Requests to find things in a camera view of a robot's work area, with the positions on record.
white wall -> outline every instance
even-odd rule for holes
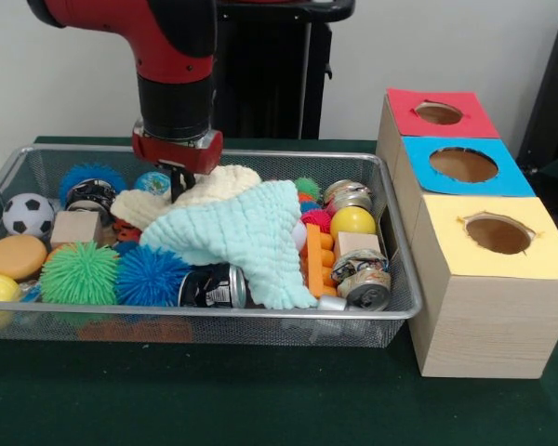
[[[558,27],[558,0],[358,0],[333,25],[322,138],[376,138],[387,86],[477,91],[516,151]],[[0,163],[37,135],[126,136],[139,113],[120,37],[57,30],[0,0]]]

green ball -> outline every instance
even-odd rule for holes
[[[314,200],[320,198],[320,186],[318,186],[318,183],[312,178],[301,177],[294,181],[294,183],[296,183],[298,192],[307,193],[311,195]]]
[[[115,305],[117,253],[95,242],[60,249],[40,277],[44,302],[69,305]]]

stacked wooden boxes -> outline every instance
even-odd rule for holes
[[[424,293],[424,376],[538,378],[558,340],[558,230],[473,93],[388,90],[387,163]]]

light blue towel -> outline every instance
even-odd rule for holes
[[[229,262],[244,271],[252,298],[266,308],[309,308],[291,231],[300,218],[291,181],[267,181],[224,202],[175,209],[157,218],[140,244],[162,248],[191,265]]]

metal mesh basket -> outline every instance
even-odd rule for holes
[[[126,147],[35,145],[15,152],[0,171],[0,238],[4,204],[18,193],[58,197],[75,164],[103,163],[128,184],[153,170]],[[344,178],[373,192],[372,213],[391,259],[392,300],[384,311],[69,306],[0,302],[0,338],[384,348],[421,308],[415,266],[385,164],[373,155],[225,151],[223,164],[247,165],[263,179],[313,177],[322,188]]]

